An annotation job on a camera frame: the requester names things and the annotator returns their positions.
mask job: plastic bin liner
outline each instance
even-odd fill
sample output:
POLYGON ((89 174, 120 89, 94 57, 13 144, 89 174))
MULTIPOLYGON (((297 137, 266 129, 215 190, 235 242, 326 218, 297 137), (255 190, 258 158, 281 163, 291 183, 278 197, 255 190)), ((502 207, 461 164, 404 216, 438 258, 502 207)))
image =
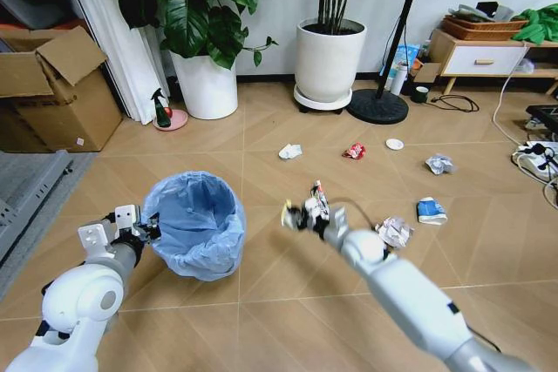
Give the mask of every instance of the plastic bin liner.
POLYGON ((153 250, 175 273, 216 281, 240 265, 246 218, 223 179, 208 172, 163 179, 146 196, 143 221, 155 213, 161 237, 153 250))

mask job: green cloth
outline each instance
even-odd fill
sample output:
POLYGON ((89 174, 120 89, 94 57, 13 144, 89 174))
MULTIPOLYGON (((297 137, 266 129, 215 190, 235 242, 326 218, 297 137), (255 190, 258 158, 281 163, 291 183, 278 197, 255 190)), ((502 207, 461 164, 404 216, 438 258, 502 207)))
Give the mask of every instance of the green cloth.
POLYGON ((545 39, 558 42, 558 3, 539 10, 527 9, 514 19, 528 19, 529 23, 513 39, 537 45, 545 39))

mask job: fan pole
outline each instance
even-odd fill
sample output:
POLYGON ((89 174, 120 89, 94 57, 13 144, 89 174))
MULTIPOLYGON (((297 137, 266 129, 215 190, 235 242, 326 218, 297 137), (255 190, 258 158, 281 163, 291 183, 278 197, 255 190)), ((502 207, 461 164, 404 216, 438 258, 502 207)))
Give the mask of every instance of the fan pole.
POLYGON ((409 10, 411 10, 413 0, 405 0, 401 10, 393 41, 391 42, 390 53, 387 56, 384 71, 379 80, 376 91, 372 89, 362 89, 353 93, 352 100, 347 106, 347 111, 355 118, 372 124, 396 124, 407 117, 409 106, 400 97, 389 94, 384 95, 385 83, 390 74, 391 64, 398 49, 399 40, 403 34, 409 10))

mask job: tiled floor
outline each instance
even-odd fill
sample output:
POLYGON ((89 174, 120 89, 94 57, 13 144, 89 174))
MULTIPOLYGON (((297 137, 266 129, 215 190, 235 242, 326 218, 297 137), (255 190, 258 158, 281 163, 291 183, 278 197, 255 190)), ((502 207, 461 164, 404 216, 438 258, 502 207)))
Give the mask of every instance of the tiled floor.
MULTIPOLYGON (((203 169, 223 177, 246 207, 240 269, 201 283, 173 274, 148 248, 119 322, 102 341, 101 371, 444 370, 406 340, 337 254, 309 233, 281 229, 285 198, 304 200, 315 179, 331 200, 351 197, 374 221, 410 221, 416 233, 401 255, 504 351, 556 370, 558 212, 510 163, 514 146, 490 122, 497 92, 467 92, 477 113, 411 104, 404 123, 376 126, 347 113, 303 115, 289 85, 239 90, 239 110, 223 120, 192 118, 171 133, 120 126, 0 304, 0 366, 36 330, 40 288, 82 260, 79 225, 141 203, 167 175, 203 169), (387 150, 389 137, 405 149, 387 150), (364 159, 342 158, 357 140, 367 147, 364 159), (302 144, 304 155, 279 160, 288 142, 302 144), (457 173, 432 175, 423 163, 435 152, 451 156, 457 173), (446 225, 416 222, 416 201, 428 195, 447 209, 446 225)), ((502 124, 524 139, 517 121, 526 106, 551 100, 509 92, 502 124)), ((353 208, 349 214, 354 227, 365 226, 353 208)))

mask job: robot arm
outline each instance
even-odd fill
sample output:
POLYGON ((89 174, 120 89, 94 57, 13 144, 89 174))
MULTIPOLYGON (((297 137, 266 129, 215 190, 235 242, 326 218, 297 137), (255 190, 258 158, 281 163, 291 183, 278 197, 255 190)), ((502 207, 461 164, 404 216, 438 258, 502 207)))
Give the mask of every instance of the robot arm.
POLYGON ((98 370, 97 348, 116 318, 145 243, 160 236, 157 221, 156 214, 141 224, 139 207, 128 205, 78 229, 87 257, 45 287, 43 321, 7 372, 98 370))
POLYGON ((417 347, 439 358, 452 372, 535 372, 524 361, 479 343, 455 303, 432 281, 411 262, 391 253, 376 232, 350 230, 344 208, 330 213, 324 202, 324 196, 320 199, 317 194, 302 209, 288 202, 282 224, 314 231, 333 246, 417 347))

